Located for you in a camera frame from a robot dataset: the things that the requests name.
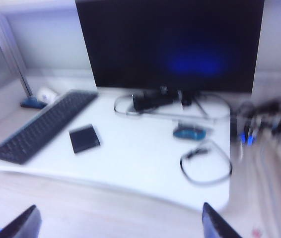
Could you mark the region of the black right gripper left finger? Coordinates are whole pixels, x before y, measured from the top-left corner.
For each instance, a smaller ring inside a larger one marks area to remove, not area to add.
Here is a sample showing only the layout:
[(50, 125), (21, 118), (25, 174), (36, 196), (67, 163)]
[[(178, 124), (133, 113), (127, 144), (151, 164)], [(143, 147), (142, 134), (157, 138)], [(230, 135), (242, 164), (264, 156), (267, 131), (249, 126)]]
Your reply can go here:
[(32, 205), (0, 231), (0, 238), (37, 238), (41, 224), (41, 213)]

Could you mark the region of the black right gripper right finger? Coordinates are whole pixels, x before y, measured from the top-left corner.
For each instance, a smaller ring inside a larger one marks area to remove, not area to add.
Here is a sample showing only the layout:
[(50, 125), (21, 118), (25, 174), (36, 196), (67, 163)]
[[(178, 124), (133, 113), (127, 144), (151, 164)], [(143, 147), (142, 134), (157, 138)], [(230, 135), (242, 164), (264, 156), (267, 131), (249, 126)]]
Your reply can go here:
[(202, 224), (204, 238), (242, 238), (207, 202), (203, 204)]

